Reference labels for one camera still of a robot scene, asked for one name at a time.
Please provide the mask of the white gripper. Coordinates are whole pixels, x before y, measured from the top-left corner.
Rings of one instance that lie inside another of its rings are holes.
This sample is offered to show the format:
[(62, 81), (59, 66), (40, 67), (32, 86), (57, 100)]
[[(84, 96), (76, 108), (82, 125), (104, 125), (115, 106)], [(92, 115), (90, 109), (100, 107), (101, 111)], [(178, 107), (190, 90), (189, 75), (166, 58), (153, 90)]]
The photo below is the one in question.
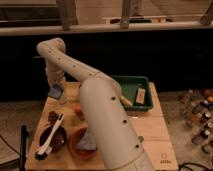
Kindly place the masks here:
[(60, 88), (65, 87), (65, 77), (64, 77), (64, 72), (61, 69), (58, 68), (51, 68), (47, 67), (45, 69), (46, 71), (46, 76), (47, 76), (47, 81), (50, 87), (53, 85), (57, 84)]

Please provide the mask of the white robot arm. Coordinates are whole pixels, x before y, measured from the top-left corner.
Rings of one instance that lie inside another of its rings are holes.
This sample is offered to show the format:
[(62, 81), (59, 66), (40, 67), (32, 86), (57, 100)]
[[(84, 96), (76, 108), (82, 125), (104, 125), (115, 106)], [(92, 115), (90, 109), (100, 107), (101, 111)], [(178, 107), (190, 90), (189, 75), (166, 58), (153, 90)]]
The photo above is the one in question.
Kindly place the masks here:
[(66, 55), (61, 38), (42, 41), (37, 52), (45, 59), (51, 83), (68, 73), (81, 83), (79, 102), (105, 167), (110, 171), (155, 171), (120, 102), (121, 86), (112, 77)]

